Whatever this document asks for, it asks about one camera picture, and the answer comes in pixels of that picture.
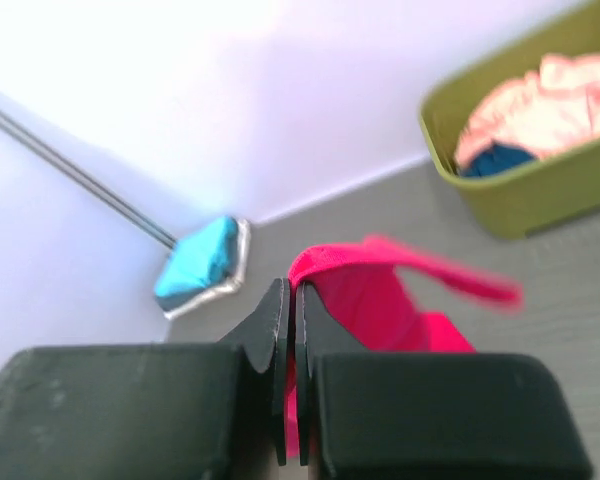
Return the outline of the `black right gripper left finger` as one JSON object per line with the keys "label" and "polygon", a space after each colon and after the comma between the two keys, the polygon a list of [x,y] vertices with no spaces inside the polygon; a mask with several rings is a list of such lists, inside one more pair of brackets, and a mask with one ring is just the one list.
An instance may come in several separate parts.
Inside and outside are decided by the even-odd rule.
{"label": "black right gripper left finger", "polygon": [[36,347],[0,370],[0,479],[273,479],[288,283],[208,343]]}

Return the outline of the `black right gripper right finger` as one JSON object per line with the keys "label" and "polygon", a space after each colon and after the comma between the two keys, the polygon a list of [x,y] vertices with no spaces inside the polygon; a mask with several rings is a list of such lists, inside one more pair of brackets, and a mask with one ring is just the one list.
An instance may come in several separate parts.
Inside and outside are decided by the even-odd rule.
{"label": "black right gripper right finger", "polygon": [[386,353],[305,284],[296,299],[299,460],[313,479],[590,479],[563,391],[534,357]]}

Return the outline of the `red t shirt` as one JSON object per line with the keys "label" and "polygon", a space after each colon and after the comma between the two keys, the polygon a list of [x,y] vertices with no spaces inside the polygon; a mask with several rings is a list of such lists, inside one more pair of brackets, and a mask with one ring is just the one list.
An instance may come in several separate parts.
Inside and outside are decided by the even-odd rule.
{"label": "red t shirt", "polygon": [[[474,347],[441,312],[421,309],[398,277],[401,268],[432,277],[451,290],[496,305],[516,307],[521,288],[391,240],[313,246],[290,272],[294,315],[298,289],[312,285],[328,313],[364,347],[386,353],[467,353]],[[299,457],[296,360],[288,395],[289,452]]]}

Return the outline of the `olive green plastic bin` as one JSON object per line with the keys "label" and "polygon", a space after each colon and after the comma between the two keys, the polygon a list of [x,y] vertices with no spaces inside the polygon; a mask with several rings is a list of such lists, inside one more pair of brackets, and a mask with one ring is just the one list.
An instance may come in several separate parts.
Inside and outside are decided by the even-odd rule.
{"label": "olive green plastic bin", "polygon": [[504,80],[539,66],[542,55],[600,50],[600,1],[586,1],[436,85],[420,108],[420,128],[440,177],[496,237],[523,238],[600,208],[600,139],[545,163],[500,175],[456,174],[453,153],[479,101]]}

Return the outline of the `folded turquoise t shirt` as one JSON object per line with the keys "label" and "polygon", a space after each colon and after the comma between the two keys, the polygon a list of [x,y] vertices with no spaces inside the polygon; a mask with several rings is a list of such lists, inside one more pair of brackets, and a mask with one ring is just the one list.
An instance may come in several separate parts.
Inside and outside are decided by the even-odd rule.
{"label": "folded turquoise t shirt", "polygon": [[172,250],[154,294],[159,299],[196,295],[227,279],[238,262],[238,234],[237,221],[223,216],[183,237]]}

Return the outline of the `folded white t shirt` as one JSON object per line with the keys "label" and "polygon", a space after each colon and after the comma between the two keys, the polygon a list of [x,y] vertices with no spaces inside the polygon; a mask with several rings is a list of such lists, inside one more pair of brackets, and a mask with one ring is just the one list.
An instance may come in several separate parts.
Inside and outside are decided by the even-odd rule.
{"label": "folded white t shirt", "polygon": [[[218,285],[211,287],[212,290],[206,298],[196,307],[200,307],[211,301],[220,299],[226,295],[237,292],[243,285],[246,277],[247,261],[251,242],[251,225],[248,220],[243,218],[234,218],[238,223],[239,234],[237,240],[238,246],[238,262],[234,273]],[[172,313],[163,314],[169,321],[173,321],[194,309],[181,309]]]}

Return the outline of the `dark blue t shirt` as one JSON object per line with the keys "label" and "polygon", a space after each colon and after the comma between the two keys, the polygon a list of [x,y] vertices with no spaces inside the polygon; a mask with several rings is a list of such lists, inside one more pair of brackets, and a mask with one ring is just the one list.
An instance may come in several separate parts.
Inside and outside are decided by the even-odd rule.
{"label": "dark blue t shirt", "polygon": [[536,157],[524,149],[495,143],[460,169],[459,175],[464,178],[489,177],[535,160]]}

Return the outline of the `peach t shirt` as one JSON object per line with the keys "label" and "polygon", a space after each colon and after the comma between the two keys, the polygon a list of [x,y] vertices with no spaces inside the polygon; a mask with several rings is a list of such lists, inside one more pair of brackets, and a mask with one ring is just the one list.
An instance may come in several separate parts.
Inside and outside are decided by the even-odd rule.
{"label": "peach t shirt", "polygon": [[500,144],[544,160],[600,137],[600,52],[548,53],[539,68],[504,81],[474,109],[454,160],[464,170]]}

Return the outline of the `left aluminium frame post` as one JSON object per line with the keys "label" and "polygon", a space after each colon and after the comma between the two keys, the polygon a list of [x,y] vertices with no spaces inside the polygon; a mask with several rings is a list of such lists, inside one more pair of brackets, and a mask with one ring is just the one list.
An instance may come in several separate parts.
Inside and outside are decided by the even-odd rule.
{"label": "left aluminium frame post", "polygon": [[141,213],[129,202],[117,195],[102,182],[98,181],[85,170],[81,169],[56,149],[52,148],[29,129],[15,121],[0,109],[0,130],[25,148],[46,161],[56,170],[80,185],[95,198],[116,211],[124,219],[138,227],[145,234],[156,240],[168,249],[173,249],[177,243],[176,238],[159,226],[148,216]]}

